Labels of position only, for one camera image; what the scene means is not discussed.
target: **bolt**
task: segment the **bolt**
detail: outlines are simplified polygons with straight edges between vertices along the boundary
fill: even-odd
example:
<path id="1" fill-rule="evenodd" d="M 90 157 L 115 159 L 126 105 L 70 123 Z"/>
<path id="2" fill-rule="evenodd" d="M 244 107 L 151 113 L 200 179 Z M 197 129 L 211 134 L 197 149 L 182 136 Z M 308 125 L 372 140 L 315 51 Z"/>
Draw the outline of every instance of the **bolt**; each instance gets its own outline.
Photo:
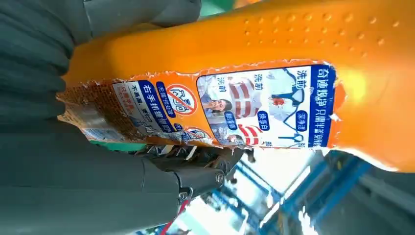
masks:
<path id="1" fill-rule="evenodd" d="M 181 200 L 181 201 L 186 200 L 187 197 L 188 197 L 187 192 L 179 193 L 179 200 Z"/>
<path id="2" fill-rule="evenodd" d="M 218 173 L 217 175 L 216 175 L 216 182 L 218 182 L 218 183 L 222 183 L 223 182 L 223 179 L 224 179 L 224 175 L 223 175 L 223 173 Z"/>

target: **product label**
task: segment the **product label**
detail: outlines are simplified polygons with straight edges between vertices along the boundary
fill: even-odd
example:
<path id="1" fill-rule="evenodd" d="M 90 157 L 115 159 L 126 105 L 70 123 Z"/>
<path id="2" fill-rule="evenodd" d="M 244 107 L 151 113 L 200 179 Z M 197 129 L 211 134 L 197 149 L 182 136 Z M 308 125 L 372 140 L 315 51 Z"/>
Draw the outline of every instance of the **product label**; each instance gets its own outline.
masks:
<path id="1" fill-rule="evenodd" d="M 59 119 L 100 141 L 326 146 L 335 77 L 330 65 L 298 60 L 94 81 L 58 94 Z"/>
<path id="2" fill-rule="evenodd" d="M 222 145 L 326 146 L 335 72 L 328 65 L 205 75 L 202 108 Z"/>

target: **striped shirt image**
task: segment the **striped shirt image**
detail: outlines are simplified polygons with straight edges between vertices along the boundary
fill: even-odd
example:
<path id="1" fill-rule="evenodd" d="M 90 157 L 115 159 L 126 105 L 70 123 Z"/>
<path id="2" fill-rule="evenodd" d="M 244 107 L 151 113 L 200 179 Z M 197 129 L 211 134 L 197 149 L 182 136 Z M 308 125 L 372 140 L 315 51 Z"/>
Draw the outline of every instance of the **striped shirt image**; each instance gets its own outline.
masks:
<path id="1" fill-rule="evenodd" d="M 245 141 L 245 145 L 262 145 L 263 141 L 261 138 L 262 130 L 257 126 L 251 126 L 251 125 L 241 125 L 238 124 L 239 130 L 242 132 L 243 136 L 242 138 Z"/>
<path id="2" fill-rule="evenodd" d="M 232 98 L 232 111 L 236 119 L 255 116 L 262 103 L 260 92 L 255 90 L 254 84 L 247 78 L 236 83 L 229 83 Z"/>

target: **orange plastic bottle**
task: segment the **orange plastic bottle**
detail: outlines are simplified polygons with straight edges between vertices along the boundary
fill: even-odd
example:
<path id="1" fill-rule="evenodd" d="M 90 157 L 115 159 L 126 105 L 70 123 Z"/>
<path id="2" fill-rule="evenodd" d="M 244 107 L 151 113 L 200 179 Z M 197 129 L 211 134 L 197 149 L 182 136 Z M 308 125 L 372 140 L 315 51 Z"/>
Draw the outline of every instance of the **orange plastic bottle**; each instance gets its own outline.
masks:
<path id="1" fill-rule="evenodd" d="M 412 0 L 263 1 L 197 23 L 80 46 L 65 80 L 77 87 L 148 72 L 327 61 L 343 85 L 335 92 L 337 121 L 328 146 L 415 172 L 413 9 Z"/>

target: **green surface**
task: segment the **green surface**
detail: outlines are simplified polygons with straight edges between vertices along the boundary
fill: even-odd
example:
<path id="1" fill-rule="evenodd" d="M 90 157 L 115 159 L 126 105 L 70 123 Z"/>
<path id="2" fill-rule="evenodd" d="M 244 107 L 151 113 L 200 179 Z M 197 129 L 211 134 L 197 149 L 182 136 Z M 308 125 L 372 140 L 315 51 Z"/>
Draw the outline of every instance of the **green surface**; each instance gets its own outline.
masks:
<path id="1" fill-rule="evenodd" d="M 232 10 L 234 0 L 202 0 L 200 17 L 211 16 Z"/>

